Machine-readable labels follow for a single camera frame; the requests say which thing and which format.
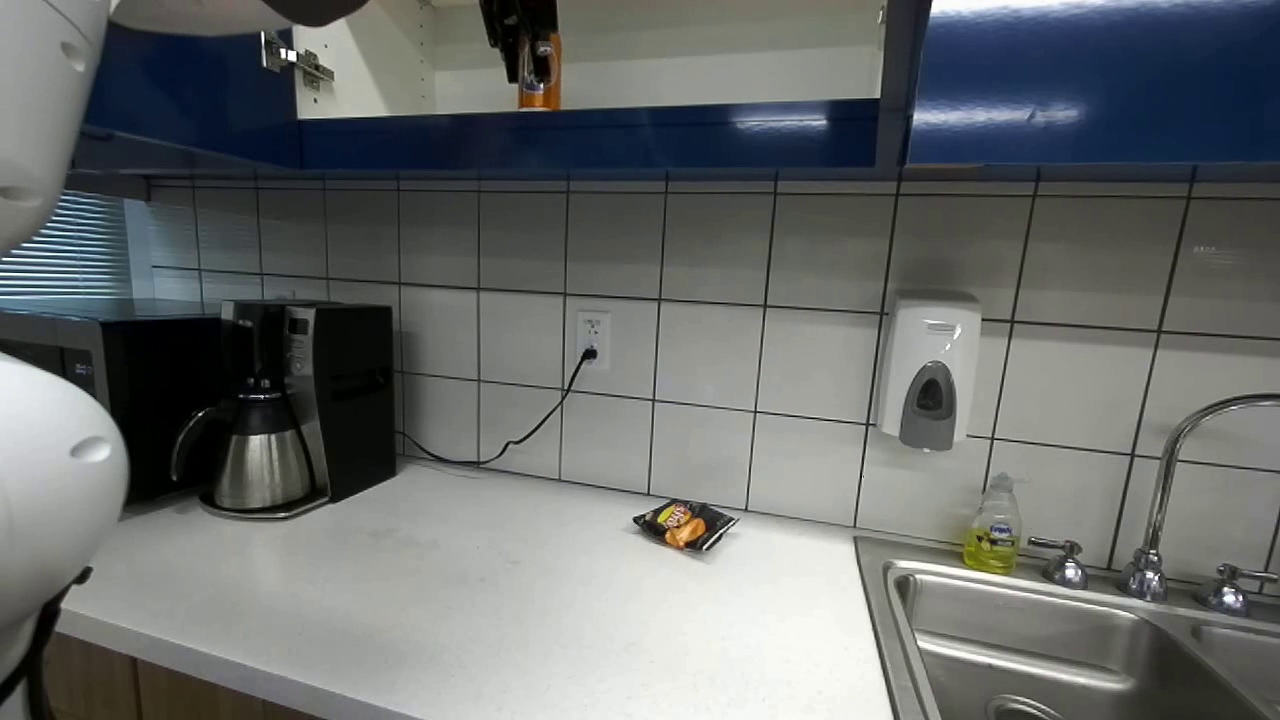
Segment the coffee maker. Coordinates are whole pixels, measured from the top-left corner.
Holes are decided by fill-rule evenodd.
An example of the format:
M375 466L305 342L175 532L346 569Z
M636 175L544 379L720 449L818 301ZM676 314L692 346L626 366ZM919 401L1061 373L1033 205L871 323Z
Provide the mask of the coffee maker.
M223 306L223 370L235 396L172 449L175 480L213 467L213 514L288 522L394 474L387 309Z

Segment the kitchen counter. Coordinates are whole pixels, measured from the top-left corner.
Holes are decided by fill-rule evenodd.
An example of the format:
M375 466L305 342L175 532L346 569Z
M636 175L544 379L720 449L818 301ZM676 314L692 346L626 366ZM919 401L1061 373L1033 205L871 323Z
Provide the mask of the kitchen counter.
M740 517L692 562L652 503L435 466L292 526L178 501L58 634L315 718L893 718L848 532Z

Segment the backsplash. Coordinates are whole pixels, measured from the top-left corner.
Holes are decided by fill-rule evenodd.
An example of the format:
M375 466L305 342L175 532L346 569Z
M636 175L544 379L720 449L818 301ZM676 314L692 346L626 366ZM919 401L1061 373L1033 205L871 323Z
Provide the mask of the backsplash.
M610 370L498 467L957 539L990 474L1092 563L1138 539L1166 427L1280 390L1280 185L366 182L160 185L128 209L134 292L394 309L398 424L488 457L610 314ZM868 427L896 287L979 298L972 437ZM1280 414L1212 420L1166 569L1277 558Z

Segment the coffee carafe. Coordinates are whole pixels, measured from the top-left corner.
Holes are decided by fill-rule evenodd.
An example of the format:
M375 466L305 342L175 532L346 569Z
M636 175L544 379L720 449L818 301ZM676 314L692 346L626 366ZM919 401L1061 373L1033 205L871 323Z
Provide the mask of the coffee carafe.
M199 409L172 449L172 480L190 474L197 449L213 443L216 477L199 495L213 514L231 517L296 517L322 501L311 457L296 424L288 370L288 309L228 306L228 350L244 357L244 379L231 401Z

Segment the stainless steel sink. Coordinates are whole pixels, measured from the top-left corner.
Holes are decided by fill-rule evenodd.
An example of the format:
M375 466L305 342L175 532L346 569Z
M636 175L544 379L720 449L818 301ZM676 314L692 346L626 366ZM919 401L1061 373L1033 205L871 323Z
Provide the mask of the stainless steel sink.
M877 539L854 547L900 720L1277 718L1259 685L1280 667L1280 637L1254 645L1195 609L979 576Z

